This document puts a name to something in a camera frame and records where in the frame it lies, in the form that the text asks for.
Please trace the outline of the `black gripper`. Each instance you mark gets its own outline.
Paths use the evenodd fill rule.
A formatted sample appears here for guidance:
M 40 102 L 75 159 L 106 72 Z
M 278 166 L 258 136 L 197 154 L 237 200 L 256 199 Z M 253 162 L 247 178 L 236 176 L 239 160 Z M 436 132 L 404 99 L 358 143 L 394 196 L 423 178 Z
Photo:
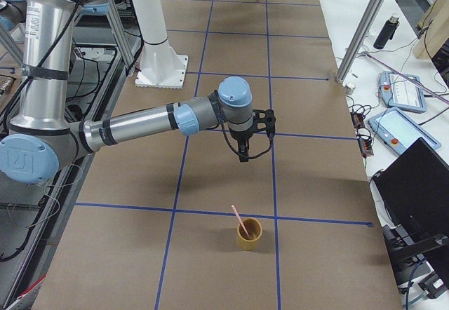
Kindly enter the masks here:
M 249 161 L 248 160 L 248 152 L 250 148 L 250 138 L 253 136 L 252 132 L 248 131 L 235 131 L 230 130 L 231 137 L 237 141 L 238 153 L 239 153 L 239 161 Z

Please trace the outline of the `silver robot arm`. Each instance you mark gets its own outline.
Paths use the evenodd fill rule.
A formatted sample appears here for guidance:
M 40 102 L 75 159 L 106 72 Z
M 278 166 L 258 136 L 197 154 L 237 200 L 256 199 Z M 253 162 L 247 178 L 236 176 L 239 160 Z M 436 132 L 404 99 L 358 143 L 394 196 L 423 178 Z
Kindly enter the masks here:
M 206 97 L 104 119 L 69 123 L 64 117 L 74 17 L 105 0 L 25 0 L 26 34 L 19 112 L 4 116 L 1 171 L 25 184 L 51 179 L 75 160 L 102 147 L 178 130 L 192 135 L 215 125 L 228 128 L 234 150 L 248 158 L 256 130 L 252 93 L 245 79 L 226 78 Z

